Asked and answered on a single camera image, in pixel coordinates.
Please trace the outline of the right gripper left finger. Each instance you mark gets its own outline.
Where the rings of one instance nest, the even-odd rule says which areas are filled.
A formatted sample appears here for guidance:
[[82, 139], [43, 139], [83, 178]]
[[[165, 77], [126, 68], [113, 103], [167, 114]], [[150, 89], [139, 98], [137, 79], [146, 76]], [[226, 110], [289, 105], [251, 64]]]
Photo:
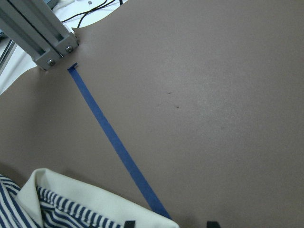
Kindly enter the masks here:
[[135, 221], [134, 220], [125, 221], [124, 228], [135, 228]]

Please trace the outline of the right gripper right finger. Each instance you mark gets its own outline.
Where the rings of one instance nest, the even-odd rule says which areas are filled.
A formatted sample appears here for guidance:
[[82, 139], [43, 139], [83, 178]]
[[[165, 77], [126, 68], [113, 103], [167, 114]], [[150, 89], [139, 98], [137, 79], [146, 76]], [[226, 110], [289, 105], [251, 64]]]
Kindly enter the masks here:
[[207, 221], [206, 228], [219, 228], [217, 221]]

